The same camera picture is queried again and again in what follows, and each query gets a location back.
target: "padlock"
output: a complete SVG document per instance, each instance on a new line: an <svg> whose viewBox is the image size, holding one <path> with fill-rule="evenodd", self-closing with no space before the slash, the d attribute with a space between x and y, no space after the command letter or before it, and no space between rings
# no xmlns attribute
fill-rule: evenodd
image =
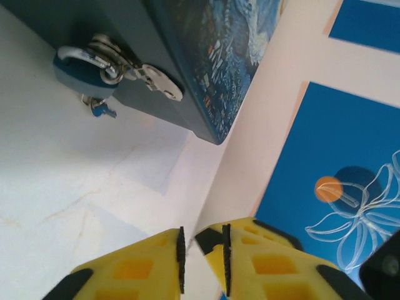
<svg viewBox="0 0 400 300"><path fill-rule="evenodd" d="M62 58L60 58L62 48L59 49L53 60L54 72L60 83L74 91L94 98L106 99L113 94L119 82L115 84L105 83L100 73L101 66L83 59L90 57L88 52L77 47L68 47L66 50L69 50L71 55L68 56L64 51ZM82 58L73 56L73 51L75 51L75 54L81 53Z"/></svg>
<svg viewBox="0 0 400 300"><path fill-rule="evenodd" d="M151 91L180 101L182 91L163 72L126 55L103 34L95 34L86 47L62 46L53 61L56 78L67 87L92 98L111 96L123 79L142 80Z"/></svg>

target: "blue padlock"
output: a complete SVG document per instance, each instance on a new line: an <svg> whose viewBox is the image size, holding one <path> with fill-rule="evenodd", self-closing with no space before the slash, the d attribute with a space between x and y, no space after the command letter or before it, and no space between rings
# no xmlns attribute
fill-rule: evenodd
<svg viewBox="0 0 400 300"><path fill-rule="evenodd" d="M74 91L94 98L106 99L113 94L118 87L116 84L105 83L100 75L99 66L88 62L89 56L85 50L76 47L64 47L78 49L83 55L80 58L66 57L58 51L53 60L54 72L57 80Z"/></svg>

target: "yellow object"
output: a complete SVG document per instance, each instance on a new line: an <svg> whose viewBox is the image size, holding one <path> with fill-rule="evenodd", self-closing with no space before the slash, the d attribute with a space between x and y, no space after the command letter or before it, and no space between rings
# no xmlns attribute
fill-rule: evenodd
<svg viewBox="0 0 400 300"><path fill-rule="evenodd" d="M229 222L231 224L230 299L342 299L316 269L318 265L337 269L335 265L288 247L285 242L279 243L261 234L238 229L238 224L245 222L247 221L243 219ZM221 233L223 224L215 224L209 228ZM212 251L206 254L206 259L216 274L222 290L226 293L223 250L222 244L216 244Z"/></svg>
<svg viewBox="0 0 400 300"><path fill-rule="evenodd" d="M184 256L183 229L170 229L77 267L71 274L89 269L92 275L73 299L179 300L182 239Z"/></svg>
<svg viewBox="0 0 400 300"><path fill-rule="evenodd" d="M232 229L241 229L244 232L250 233L249 235L244 235L241 238L241 243L249 245L249 249L251 249L250 245L259 244L259 241L256 238L274 241L289 248L301 248L301 245L297 239L290 237L293 239L290 241L288 238L289 236L283 236L283 234L285 234L284 232L280 232L280 234L278 234L277 229L272 229L271 227L266 229L265 227L260 226L260 224L263 226L267 225L259 222L254 217L245 217L243 219L217 223L203 229L199 234L196 235L196 241L202 248L205 258L212 267L212 270L217 276L218 281L223 287L222 290L224 293L226 292L226 280L223 260L222 226L227 224L230 224Z"/></svg>

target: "flower drawing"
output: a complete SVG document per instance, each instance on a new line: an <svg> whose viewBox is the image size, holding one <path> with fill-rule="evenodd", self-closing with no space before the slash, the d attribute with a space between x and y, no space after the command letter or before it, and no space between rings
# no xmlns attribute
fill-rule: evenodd
<svg viewBox="0 0 400 300"><path fill-rule="evenodd" d="M399 153L377 173L345 167L316 183L316 197L332 212L305 230L317 241L337 244L337 265L346 273L359 267L400 227Z"/></svg>

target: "white floor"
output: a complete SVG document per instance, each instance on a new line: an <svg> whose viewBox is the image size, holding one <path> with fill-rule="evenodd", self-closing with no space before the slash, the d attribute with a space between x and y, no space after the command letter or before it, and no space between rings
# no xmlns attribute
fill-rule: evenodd
<svg viewBox="0 0 400 300"><path fill-rule="evenodd" d="M92 117L54 50L0 7L0 299L40 299L84 261L194 227L225 145L111 100Z"/></svg>

